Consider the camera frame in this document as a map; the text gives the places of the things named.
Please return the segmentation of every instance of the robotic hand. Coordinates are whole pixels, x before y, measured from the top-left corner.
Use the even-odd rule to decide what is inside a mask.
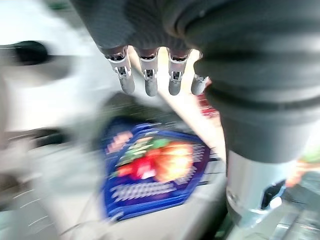
[[[135,85],[127,46],[140,58],[149,96],[157,52],[169,53],[169,92],[180,91],[191,48],[194,93],[206,76],[227,151],[227,204],[241,227],[281,204],[291,166],[320,114],[318,0],[71,0],[122,89]]]

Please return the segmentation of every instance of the blue food package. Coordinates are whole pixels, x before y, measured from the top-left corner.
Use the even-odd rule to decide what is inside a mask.
[[[108,137],[103,141],[103,153],[108,163],[103,194],[107,217],[120,221],[183,204],[200,183],[207,163],[211,161],[209,147],[196,135],[157,128],[158,125],[152,123],[131,124],[118,118],[111,126],[114,124],[118,127],[112,127],[113,130],[117,129],[121,133],[129,131],[131,137],[125,139],[126,142],[119,150],[110,152],[108,146],[112,144],[117,133],[105,132]],[[151,152],[158,151],[157,149],[163,151],[174,143],[191,146],[191,165],[185,175],[174,180],[161,181],[159,168],[147,171],[146,173],[151,174],[144,173],[141,178],[137,177],[137,171],[135,174],[121,176],[115,174],[121,166],[141,161]],[[158,162],[159,159],[168,158],[167,155],[163,156],[161,151],[160,156],[156,156]]]

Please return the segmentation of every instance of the white surface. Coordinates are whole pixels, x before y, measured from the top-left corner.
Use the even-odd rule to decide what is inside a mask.
[[[83,127],[83,122],[94,118],[91,115],[96,114],[103,101],[120,89],[117,76],[86,31],[71,30],[40,2],[2,0],[0,25],[0,45],[25,40],[42,41],[48,44],[51,54],[71,56],[71,64],[67,66],[69,74],[60,80],[50,79],[45,72],[39,74],[39,69],[32,67],[12,66],[1,70],[10,87],[8,130],[69,125],[77,131]],[[158,98],[148,97],[144,91],[136,94],[144,103],[160,104]],[[1,163],[5,163],[2,170],[13,168],[28,172],[32,169],[35,176],[40,177],[34,181],[37,194],[55,216],[60,231],[74,226],[87,201],[101,185],[104,168],[100,157],[94,152],[86,153],[81,146],[54,154],[41,148],[31,151],[28,156],[23,145],[21,150],[17,148],[1,154]],[[26,159],[31,165],[25,165]],[[185,228],[191,230],[194,221],[200,223],[197,219],[202,219],[201,214],[207,212],[210,199],[204,196],[214,192],[214,188],[201,186],[199,192],[201,197],[195,194],[187,204],[122,221],[106,230],[111,232],[112,240],[184,238],[187,234]],[[99,198],[90,204],[88,216],[81,222],[100,220],[102,213]]]

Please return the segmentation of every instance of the blue plastic tray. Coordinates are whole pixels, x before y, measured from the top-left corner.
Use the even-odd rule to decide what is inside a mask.
[[[107,172],[116,171],[116,165],[121,156],[139,138],[145,136],[164,137],[173,140],[182,140],[193,144],[193,165],[189,174],[170,182],[157,182],[152,177],[132,180],[129,176],[114,177],[105,181],[104,203],[106,215],[115,220],[125,220],[155,211],[171,208],[183,204],[199,184],[206,165],[210,160],[210,149],[203,141],[191,134],[174,132],[154,128],[154,124],[136,124],[126,119],[117,118],[111,122],[105,134],[103,149],[107,163]],[[117,153],[108,154],[106,146],[112,141],[117,131],[108,129],[131,131],[133,137]]]

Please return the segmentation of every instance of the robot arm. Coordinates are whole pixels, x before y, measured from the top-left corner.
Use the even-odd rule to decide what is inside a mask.
[[[281,204],[285,180],[320,114],[318,0],[71,0],[93,40],[132,93],[127,46],[139,55],[149,96],[157,52],[169,53],[169,92],[180,91],[191,48],[202,53],[208,101],[220,111],[228,210],[253,226]],[[192,92],[203,87],[195,80]]]

